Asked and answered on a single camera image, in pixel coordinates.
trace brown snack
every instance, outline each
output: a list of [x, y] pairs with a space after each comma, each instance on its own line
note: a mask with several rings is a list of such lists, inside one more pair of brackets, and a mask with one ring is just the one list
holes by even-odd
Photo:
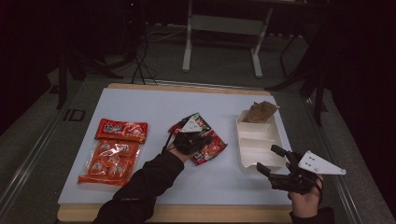
[[254, 102], [247, 112], [247, 116], [244, 118], [243, 122], [249, 123], [264, 123], [271, 116], [275, 114], [275, 112], [279, 109], [279, 106], [273, 105], [269, 102], [261, 102], [257, 104]]

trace red snack package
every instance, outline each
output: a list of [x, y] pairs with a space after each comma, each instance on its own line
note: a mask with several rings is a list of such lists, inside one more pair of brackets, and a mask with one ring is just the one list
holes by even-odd
[[131, 178], [139, 143], [100, 139], [78, 183], [103, 183], [123, 186]]
[[[200, 165], [217, 157], [220, 152], [227, 147], [227, 144], [221, 140], [221, 138], [216, 134], [214, 130], [212, 130], [210, 125], [201, 117], [199, 113], [195, 113], [189, 117], [184, 118], [183, 120], [191, 118], [193, 118], [196, 123], [202, 128], [199, 134], [200, 136], [213, 137], [212, 142], [209, 145], [204, 146], [198, 152], [198, 154], [192, 158], [195, 164]], [[183, 126], [175, 124], [168, 130], [168, 132], [172, 132], [173, 130], [175, 130], [174, 135], [176, 135], [177, 133], [182, 132], [182, 129]]]
[[210, 161], [217, 157], [224, 148], [227, 147], [227, 144], [225, 144], [221, 138], [215, 133], [215, 131], [210, 131], [208, 133], [203, 133], [201, 134], [202, 137], [205, 136], [212, 136], [213, 140], [209, 145], [204, 146], [198, 154], [196, 154], [192, 159], [193, 161], [199, 165], [202, 163], [205, 163], [207, 161]]
[[146, 122], [101, 119], [95, 139], [126, 140], [143, 144], [147, 138], [148, 127]]

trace black cable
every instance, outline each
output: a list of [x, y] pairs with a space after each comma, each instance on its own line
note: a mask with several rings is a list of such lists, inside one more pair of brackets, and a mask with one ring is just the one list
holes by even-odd
[[157, 72], [156, 70], [150, 68], [151, 70], [153, 70], [153, 71], [156, 73], [155, 76], [152, 76], [151, 73], [150, 73], [150, 71], [149, 71], [149, 68], [148, 68], [147, 65], [146, 65], [146, 63], [145, 63], [144, 61], [142, 61], [142, 64], [143, 64], [144, 67], [146, 68], [146, 71], [147, 71], [147, 73], [148, 73], [148, 76], [154, 81], [155, 85], [158, 86], [158, 83], [157, 83], [157, 81], [155, 80], [155, 77], [158, 75], [158, 72]]
[[169, 151], [169, 150], [172, 150], [172, 149], [174, 149], [174, 148], [178, 148], [178, 147], [180, 147], [180, 146], [181, 146], [181, 144], [178, 144], [178, 145], [175, 145], [175, 144], [174, 144], [173, 147], [170, 147], [170, 148], [168, 148], [168, 149], [166, 149], [166, 150]]
[[[146, 68], [146, 71], [148, 72], [148, 75], [149, 75], [150, 78], [155, 78], [155, 77], [158, 75], [158, 71], [155, 70], [155, 69], [153, 69], [153, 68], [148, 67], [144, 61], [142, 62], [141, 65], [143, 65], [143, 66]], [[152, 70], [152, 71], [155, 73], [155, 75], [153, 76], [153, 75], [150, 73], [149, 70]]]
[[285, 54], [286, 50], [290, 47], [291, 43], [297, 38], [297, 36], [295, 35], [294, 37], [291, 38], [291, 40], [288, 42], [288, 44], [286, 45], [285, 48], [283, 48], [282, 52], [280, 53], [279, 56], [279, 61], [280, 61], [280, 67], [282, 68], [282, 72], [283, 72], [283, 77], [285, 78], [289, 78], [291, 77], [291, 75], [293, 74], [293, 72], [291, 72], [289, 75], [286, 73], [286, 69], [285, 69], [285, 64], [283, 63], [283, 55]]
[[169, 136], [168, 136], [168, 139], [166, 140], [165, 146], [163, 146], [163, 152], [165, 152], [166, 148], [168, 147], [169, 142], [171, 141], [172, 135], [175, 132], [175, 130], [177, 129], [179, 123], [181, 123], [181, 121], [178, 122], [177, 125], [175, 125], [175, 128], [173, 128], [172, 131], [169, 133]]
[[139, 62], [138, 57], [136, 56], [137, 67], [136, 67], [136, 69], [134, 70], [134, 74], [132, 75], [131, 84], [134, 84], [134, 77], [136, 76], [137, 71], [139, 71], [140, 76], [141, 76], [141, 78], [142, 78], [142, 80], [143, 80], [143, 84], [146, 85], [145, 79], [143, 78], [143, 74], [142, 74], [142, 71], [141, 71], [141, 67], [140, 67], [140, 66], [141, 66], [142, 62], [143, 62], [143, 61], [145, 60], [145, 58], [146, 58], [147, 49], [146, 49], [145, 46], [142, 46], [142, 47], [143, 47], [143, 50], [144, 50], [144, 54], [143, 54], [143, 57], [142, 57], [142, 61]]

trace white tabletop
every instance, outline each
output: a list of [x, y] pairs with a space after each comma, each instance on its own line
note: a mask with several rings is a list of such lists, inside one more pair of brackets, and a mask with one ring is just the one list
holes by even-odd
[[[148, 139], [141, 146], [136, 170], [161, 152], [173, 124], [199, 112], [228, 146], [202, 165], [187, 161], [174, 186], [158, 198], [157, 204], [290, 204], [287, 192], [271, 189], [264, 175], [246, 174], [239, 167], [236, 118], [254, 102], [262, 101], [276, 104], [274, 97], [264, 95], [104, 89], [58, 203], [105, 203], [120, 188], [77, 183], [96, 144], [94, 135], [100, 119], [148, 123]], [[278, 112], [274, 116], [283, 148], [290, 149], [281, 117]]]

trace snack bag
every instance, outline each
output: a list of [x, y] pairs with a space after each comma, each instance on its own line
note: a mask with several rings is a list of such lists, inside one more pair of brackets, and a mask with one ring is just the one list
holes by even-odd
[[100, 139], [78, 183], [103, 183], [123, 186], [131, 178], [139, 143]]
[[115, 121], [101, 119], [95, 139], [118, 139], [145, 143], [148, 134], [146, 122]]
[[[200, 136], [212, 136], [213, 140], [210, 144], [205, 145], [199, 152], [196, 154], [192, 160], [195, 162], [196, 165], [203, 164], [207, 161], [210, 161], [217, 157], [221, 151], [223, 151], [227, 144], [224, 143], [221, 138], [216, 134], [214, 130], [210, 127], [210, 125], [201, 117], [199, 113], [195, 113], [191, 116], [184, 118], [183, 120], [195, 120], [196, 124], [199, 125], [201, 131], [199, 133]], [[172, 132], [175, 130], [174, 135], [179, 132], [183, 132], [184, 126], [179, 125], [178, 123], [173, 125], [168, 132]]]

